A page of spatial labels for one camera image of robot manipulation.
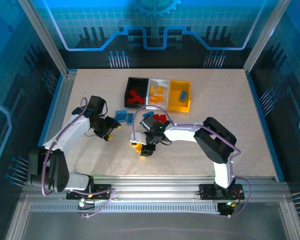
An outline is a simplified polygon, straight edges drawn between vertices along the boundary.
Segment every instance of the blue block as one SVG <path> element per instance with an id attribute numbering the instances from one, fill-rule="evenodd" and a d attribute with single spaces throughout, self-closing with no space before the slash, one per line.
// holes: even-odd
<path id="1" fill-rule="evenodd" d="M 128 120 L 127 120 L 128 125 L 132 125 L 133 120 L 134 120 L 134 114 L 128 113 Z"/>
<path id="2" fill-rule="evenodd" d="M 119 123 L 123 123 L 127 121 L 127 116 L 126 115 L 115 116 L 114 119 L 117 120 Z"/>
<path id="3" fill-rule="evenodd" d="M 115 116 L 116 117 L 127 116 L 127 115 L 128 115 L 127 110 L 118 110 L 118 111 L 115 111 Z"/>
<path id="4" fill-rule="evenodd" d="M 147 112 L 147 113 L 143 114 L 142 116 L 143 116 L 143 118 L 145 118 L 145 117 L 148 116 L 148 115 L 154 116 L 155 113 L 154 113 L 153 111 L 150 111 L 150 112 Z"/>
<path id="5" fill-rule="evenodd" d="M 187 92 L 186 91 L 182 91 L 179 101 L 184 102 L 186 100 L 186 96 L 187 96 Z"/>

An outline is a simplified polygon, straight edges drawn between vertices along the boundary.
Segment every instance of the gear logo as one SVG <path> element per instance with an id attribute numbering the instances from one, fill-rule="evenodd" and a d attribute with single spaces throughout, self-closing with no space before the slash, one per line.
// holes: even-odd
<path id="1" fill-rule="evenodd" d="M 19 17 L 19 3 L 17 0 L 0 0 L 0 15 L 8 25 L 13 25 Z"/>
<path id="2" fill-rule="evenodd" d="M 177 9 L 177 4 L 181 4 L 181 0 L 135 0 L 133 3 L 134 10 L 147 17 L 152 15 L 154 18 L 170 14 L 171 10 Z"/>

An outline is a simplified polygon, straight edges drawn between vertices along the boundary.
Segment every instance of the yellow tray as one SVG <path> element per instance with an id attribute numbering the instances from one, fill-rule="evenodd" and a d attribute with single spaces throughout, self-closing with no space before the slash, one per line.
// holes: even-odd
<path id="1" fill-rule="evenodd" d="M 185 101 L 180 101 L 182 91 L 186 91 Z M 170 80 L 168 110 L 188 113 L 191 104 L 191 83 L 189 81 Z"/>

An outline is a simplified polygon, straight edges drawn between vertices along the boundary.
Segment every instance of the table surface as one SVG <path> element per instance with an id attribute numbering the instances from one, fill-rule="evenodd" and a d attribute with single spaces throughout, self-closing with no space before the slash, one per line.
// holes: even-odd
<path id="1" fill-rule="evenodd" d="M 242 154 L 234 159 L 233 172 L 238 176 L 275 176 L 263 129 L 257 114 L 246 74 L 242 69 L 79 69 L 68 102 L 63 125 L 80 99 L 91 95 L 107 101 L 108 116 L 124 107 L 128 77 L 173 79 L 191 82 L 189 113 L 169 112 L 176 123 L 201 123 L 214 117 L 236 139 Z M 136 132 L 142 114 L 135 122 Z M 190 175 L 214 176 L 214 165 L 198 144 L 174 141 L 159 144 L 150 157 L 140 157 L 129 142 L 132 127 L 126 122 L 113 131 L 111 141 L 93 135 L 90 129 L 66 156 L 70 172 L 97 175 Z"/>

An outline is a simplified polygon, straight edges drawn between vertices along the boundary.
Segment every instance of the red block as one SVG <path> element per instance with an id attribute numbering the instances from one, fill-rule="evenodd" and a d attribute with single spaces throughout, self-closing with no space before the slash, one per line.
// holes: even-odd
<path id="1" fill-rule="evenodd" d="M 126 102 L 127 102 L 128 104 L 133 104 L 133 103 L 134 103 L 134 99 L 133 99 L 133 98 L 128 98 L 128 99 L 126 100 Z"/>
<path id="2" fill-rule="evenodd" d="M 152 116 L 155 120 L 157 121 L 160 121 L 160 115 L 159 114 L 156 114 L 154 116 Z"/>
<path id="3" fill-rule="evenodd" d="M 140 104 L 145 104 L 145 98 L 144 98 L 144 97 L 140 97 L 139 103 L 140 103 Z"/>
<path id="4" fill-rule="evenodd" d="M 131 95 L 131 97 L 135 97 L 137 95 L 137 91 L 135 89 L 132 89 L 131 91 L 129 91 L 129 94 Z"/>
<path id="5" fill-rule="evenodd" d="M 133 98 L 133 101 L 135 101 L 135 102 L 139 102 L 139 100 L 140 100 L 140 96 L 139 96 L 139 95 L 137 95 L 137 96 L 135 96 L 135 97 Z"/>
<path id="6" fill-rule="evenodd" d="M 164 124 L 167 121 L 167 116 L 165 114 L 160 115 L 160 122 Z"/>

